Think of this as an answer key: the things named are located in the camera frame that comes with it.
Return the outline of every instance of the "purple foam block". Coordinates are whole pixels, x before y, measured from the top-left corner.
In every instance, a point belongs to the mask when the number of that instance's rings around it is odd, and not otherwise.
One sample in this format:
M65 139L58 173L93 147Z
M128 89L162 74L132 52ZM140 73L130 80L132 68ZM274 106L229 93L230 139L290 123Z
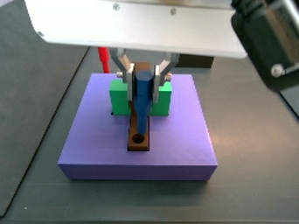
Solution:
M126 151L129 116L110 115L113 74L92 74L58 166L69 179L208 180L217 167L192 77L172 76L168 116L149 118L149 151Z

